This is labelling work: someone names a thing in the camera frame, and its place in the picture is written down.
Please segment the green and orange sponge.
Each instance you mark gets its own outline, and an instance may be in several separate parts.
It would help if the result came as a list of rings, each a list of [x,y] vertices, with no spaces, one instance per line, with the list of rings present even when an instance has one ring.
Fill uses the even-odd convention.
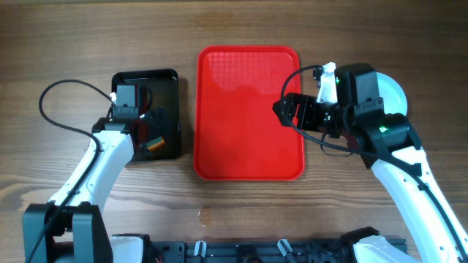
[[[158,148],[161,148],[165,144],[165,140],[162,137],[157,137],[153,140],[148,141],[144,148],[150,152],[156,151]]]

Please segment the light blue plate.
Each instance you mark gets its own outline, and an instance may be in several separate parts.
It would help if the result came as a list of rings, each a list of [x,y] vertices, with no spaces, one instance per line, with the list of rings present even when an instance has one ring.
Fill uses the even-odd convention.
[[[402,87],[393,78],[380,72],[377,73],[377,82],[385,114],[407,115],[407,97]]]

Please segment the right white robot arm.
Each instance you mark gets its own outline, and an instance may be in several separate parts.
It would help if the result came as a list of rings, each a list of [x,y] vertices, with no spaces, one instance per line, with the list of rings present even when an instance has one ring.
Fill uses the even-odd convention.
[[[283,126],[338,156],[358,155],[396,204],[424,262],[465,262],[467,233],[431,173],[404,92],[371,65],[310,65],[316,96],[280,91]]]

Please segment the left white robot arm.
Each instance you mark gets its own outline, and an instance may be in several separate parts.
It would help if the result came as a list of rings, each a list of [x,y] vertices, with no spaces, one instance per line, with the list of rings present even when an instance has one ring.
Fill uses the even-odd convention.
[[[111,106],[87,133],[90,145],[68,181],[45,204],[23,214],[26,262],[163,262],[148,235],[108,236],[102,210],[122,169],[135,156],[149,160],[167,143],[163,108],[154,92],[118,85]]]

